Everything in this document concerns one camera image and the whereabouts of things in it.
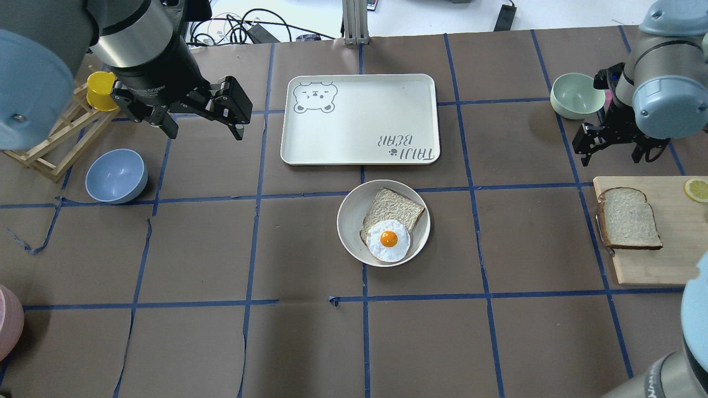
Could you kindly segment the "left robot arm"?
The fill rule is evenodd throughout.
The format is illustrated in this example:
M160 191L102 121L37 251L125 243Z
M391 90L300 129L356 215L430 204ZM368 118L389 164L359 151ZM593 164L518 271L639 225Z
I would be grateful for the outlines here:
M27 150L50 135L87 52L114 73L109 93L135 123L174 139L174 114L225 124L236 139L253 104L233 76L204 78L184 40L180 1L3 1L1 147Z

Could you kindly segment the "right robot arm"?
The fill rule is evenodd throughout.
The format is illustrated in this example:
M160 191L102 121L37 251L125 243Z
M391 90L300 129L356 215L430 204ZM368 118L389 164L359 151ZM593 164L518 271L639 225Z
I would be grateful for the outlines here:
M657 1L639 26L628 61L601 70L594 87L613 99L600 124L582 124L573 150L583 166L615 144L634 143L634 162L671 139L706 129L706 2ZM607 397L706 396L706 255L684 289L683 348L655 361Z

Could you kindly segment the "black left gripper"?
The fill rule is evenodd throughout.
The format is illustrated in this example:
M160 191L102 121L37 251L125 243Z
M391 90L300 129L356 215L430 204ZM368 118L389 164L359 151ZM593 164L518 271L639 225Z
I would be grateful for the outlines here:
M234 76L215 82L204 78L182 38L172 38L143 65L108 68L116 76L111 97L133 121L149 119L175 139L179 125L167 112L194 113L225 124L235 140L243 140L245 124L251 121L251 99Z

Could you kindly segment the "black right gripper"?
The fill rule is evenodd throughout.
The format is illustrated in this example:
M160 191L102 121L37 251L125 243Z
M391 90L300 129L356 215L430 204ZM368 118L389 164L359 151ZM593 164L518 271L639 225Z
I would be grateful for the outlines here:
M583 123L575 134L572 147L581 157L581 165L589 166L592 155L614 144L635 143L632 161L652 163L657 161L671 139L651 138L637 127L634 109L616 98L617 86L621 80L625 63L620 62L600 70L594 76L594 88L610 90L610 104L597 111L599 124Z

